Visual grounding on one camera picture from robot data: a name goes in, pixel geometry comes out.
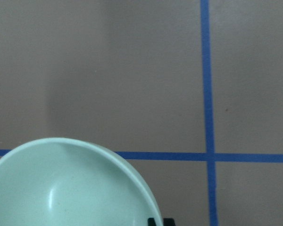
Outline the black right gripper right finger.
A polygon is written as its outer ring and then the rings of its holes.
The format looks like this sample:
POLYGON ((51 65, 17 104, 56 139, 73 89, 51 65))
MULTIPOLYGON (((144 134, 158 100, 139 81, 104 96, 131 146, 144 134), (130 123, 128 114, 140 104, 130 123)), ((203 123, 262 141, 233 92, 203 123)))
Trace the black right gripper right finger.
POLYGON ((175 226, 175 220, 173 218, 163 218, 164 226, 175 226))

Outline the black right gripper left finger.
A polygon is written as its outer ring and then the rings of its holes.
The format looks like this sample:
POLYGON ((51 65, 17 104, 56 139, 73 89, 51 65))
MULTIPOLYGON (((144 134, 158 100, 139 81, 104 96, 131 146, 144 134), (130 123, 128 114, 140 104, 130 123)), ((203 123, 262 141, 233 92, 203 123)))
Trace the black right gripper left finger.
POLYGON ((156 226, 156 222, 154 218, 148 218, 148 226, 156 226))

